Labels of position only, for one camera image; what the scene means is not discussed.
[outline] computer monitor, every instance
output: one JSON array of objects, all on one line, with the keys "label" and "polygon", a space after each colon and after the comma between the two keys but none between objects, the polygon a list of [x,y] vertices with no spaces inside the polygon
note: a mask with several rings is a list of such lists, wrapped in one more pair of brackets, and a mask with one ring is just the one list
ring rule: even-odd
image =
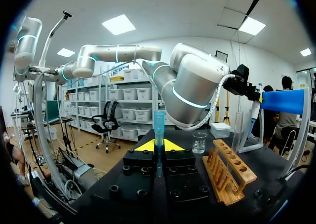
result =
[{"label": "computer monitor", "polygon": [[44,118],[46,122],[50,123],[50,122],[56,121],[59,118],[57,101],[47,101],[46,110],[48,112],[48,120],[46,118],[46,114]]}]

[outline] yellow tripod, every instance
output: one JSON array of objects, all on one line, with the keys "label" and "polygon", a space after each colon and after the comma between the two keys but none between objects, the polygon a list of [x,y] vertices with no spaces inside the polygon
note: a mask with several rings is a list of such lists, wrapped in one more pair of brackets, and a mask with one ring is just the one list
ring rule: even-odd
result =
[{"label": "yellow tripod", "polygon": [[218,98],[217,104],[216,104],[216,118],[215,118],[215,123],[219,122],[219,106],[220,106],[220,101],[221,99]]},{"label": "yellow tripod", "polygon": [[230,125],[231,121],[229,120],[229,91],[227,91],[227,106],[225,108],[226,108],[226,116],[223,119],[223,123]]}]

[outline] ceiling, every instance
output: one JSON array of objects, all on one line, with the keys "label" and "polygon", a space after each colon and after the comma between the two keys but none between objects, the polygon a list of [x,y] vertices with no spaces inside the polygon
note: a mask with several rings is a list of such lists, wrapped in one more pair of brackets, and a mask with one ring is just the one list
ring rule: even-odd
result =
[{"label": "ceiling", "polygon": [[[222,27],[239,28],[253,0],[34,0],[25,10],[43,22],[34,63],[37,64],[46,38],[61,18],[73,17],[54,35],[46,65],[56,67],[76,60],[85,44],[129,44],[166,37],[214,37],[232,39],[271,52],[293,65],[312,60],[300,51],[310,47],[304,28],[286,0],[259,0],[249,14],[266,24],[256,36]],[[125,14],[136,30],[113,35],[101,23]],[[57,55],[61,48],[76,52],[70,58]]]}]

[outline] test tube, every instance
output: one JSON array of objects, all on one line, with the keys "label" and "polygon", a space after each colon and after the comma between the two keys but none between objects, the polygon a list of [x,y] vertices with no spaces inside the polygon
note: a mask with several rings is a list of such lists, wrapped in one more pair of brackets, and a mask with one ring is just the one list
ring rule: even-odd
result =
[{"label": "test tube", "polygon": [[243,112],[236,112],[235,130],[234,130],[234,137],[233,137],[233,143],[232,143],[232,151],[234,153],[236,153],[237,150],[239,149],[241,133],[242,133],[242,121],[243,121]]},{"label": "test tube", "polygon": [[154,111],[155,145],[157,150],[157,174],[162,176],[162,146],[164,134],[164,111]]}]

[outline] black workbench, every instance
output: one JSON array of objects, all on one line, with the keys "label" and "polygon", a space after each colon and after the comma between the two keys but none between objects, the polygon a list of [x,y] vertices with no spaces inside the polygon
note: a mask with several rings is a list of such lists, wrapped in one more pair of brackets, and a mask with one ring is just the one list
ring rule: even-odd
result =
[{"label": "black workbench", "polygon": [[[213,140],[215,139],[209,130],[200,130],[202,132],[206,132],[208,134],[206,138],[206,149],[204,154],[195,154],[196,156],[196,167],[204,180],[205,184],[209,187],[211,186],[210,180],[208,178],[207,172],[205,170],[202,156],[208,155],[210,148],[215,148],[213,145]],[[182,130],[172,130],[165,131],[164,138],[170,140],[171,142],[185,148],[191,149],[193,143],[192,137],[193,131],[182,131]],[[143,139],[135,146],[139,147],[140,145],[150,141],[155,136],[154,131],[151,130]],[[229,146],[232,144],[233,134],[229,138],[224,138],[223,141],[226,142]],[[249,146],[255,144],[256,141],[254,139],[249,139],[246,142],[245,146]],[[286,160],[279,156],[277,153],[273,152],[271,149],[263,146],[261,149],[240,153],[239,157],[249,166],[249,168],[257,175],[257,179],[246,185],[243,193],[245,195],[245,200],[240,203],[238,209],[249,208],[245,205],[246,198],[252,197],[254,192],[264,186],[267,182],[275,180],[278,178],[284,169]],[[109,186],[113,185],[123,166],[123,160],[121,159],[105,176],[103,176],[98,182],[96,182],[89,190],[87,190],[79,199],[77,199],[71,206],[75,209],[79,209],[80,206],[89,205],[90,195],[95,194],[100,197],[108,198],[109,195]],[[303,173],[301,171],[297,171],[288,181],[288,191],[293,190],[296,185],[299,183],[301,178],[303,177]],[[209,202],[211,204],[216,204],[217,200],[214,192],[210,192]],[[159,208],[159,219],[163,219],[163,213],[167,213],[167,210],[162,210],[162,207],[167,207],[166,205],[166,194],[165,194],[165,186],[164,180],[155,178],[154,190],[153,190],[153,205],[154,208]]]}]

